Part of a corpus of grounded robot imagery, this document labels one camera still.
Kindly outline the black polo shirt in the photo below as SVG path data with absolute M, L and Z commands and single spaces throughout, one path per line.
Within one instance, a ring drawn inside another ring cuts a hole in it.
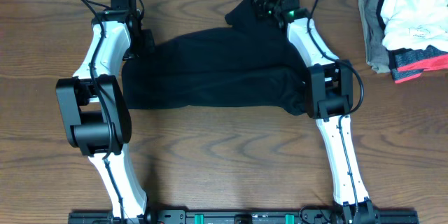
M 230 11 L 226 27 L 177 36 L 126 62 L 127 107 L 275 106 L 305 113 L 305 63 L 272 19 L 256 17 L 252 2 Z

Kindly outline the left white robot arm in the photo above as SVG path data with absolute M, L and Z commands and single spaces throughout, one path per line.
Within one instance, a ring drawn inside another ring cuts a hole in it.
M 130 113 L 118 84 L 122 62 L 142 44 L 142 12 L 95 13 L 93 37 L 72 77 L 56 84 L 66 137 L 95 167 L 112 203 L 109 213 L 72 213 L 70 223 L 149 223 L 148 196 L 135 174 L 128 143 Z

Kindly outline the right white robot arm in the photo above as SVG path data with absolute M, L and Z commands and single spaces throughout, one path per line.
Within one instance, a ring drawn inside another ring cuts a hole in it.
M 351 139 L 353 81 L 359 73 L 330 51 L 317 32 L 313 11 L 298 0 L 254 0 L 260 18 L 273 17 L 295 46 L 306 68 L 305 108 L 321 133 L 332 173 L 334 206 L 303 207 L 301 223 L 376 223 L 377 213 L 359 172 Z

